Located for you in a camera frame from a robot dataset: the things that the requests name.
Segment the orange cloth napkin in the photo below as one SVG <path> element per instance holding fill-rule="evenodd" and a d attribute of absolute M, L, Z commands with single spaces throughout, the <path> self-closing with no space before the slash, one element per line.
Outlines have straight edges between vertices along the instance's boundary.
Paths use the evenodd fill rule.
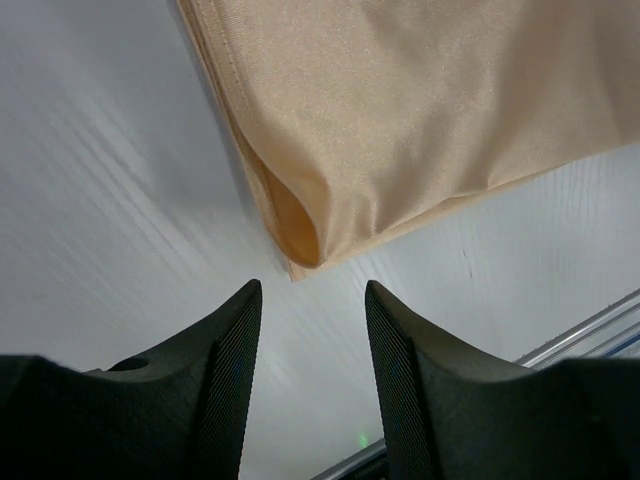
<path fill-rule="evenodd" d="M 639 140 L 635 1 L 183 1 L 299 280 Z"/>

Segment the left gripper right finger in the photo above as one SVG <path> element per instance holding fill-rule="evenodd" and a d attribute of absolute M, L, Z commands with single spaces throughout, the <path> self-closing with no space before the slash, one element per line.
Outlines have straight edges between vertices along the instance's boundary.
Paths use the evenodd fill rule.
<path fill-rule="evenodd" d="M 638 477 L 636 360 L 526 368 L 426 320 L 376 281 L 365 310 L 392 478 Z"/>

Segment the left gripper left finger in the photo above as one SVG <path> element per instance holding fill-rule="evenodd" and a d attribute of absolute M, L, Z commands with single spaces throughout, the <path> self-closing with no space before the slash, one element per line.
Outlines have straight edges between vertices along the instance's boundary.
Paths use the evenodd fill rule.
<path fill-rule="evenodd" d="M 1 359 L 5 479 L 234 479 L 261 328 L 247 282 L 202 320 L 107 370 Z"/>

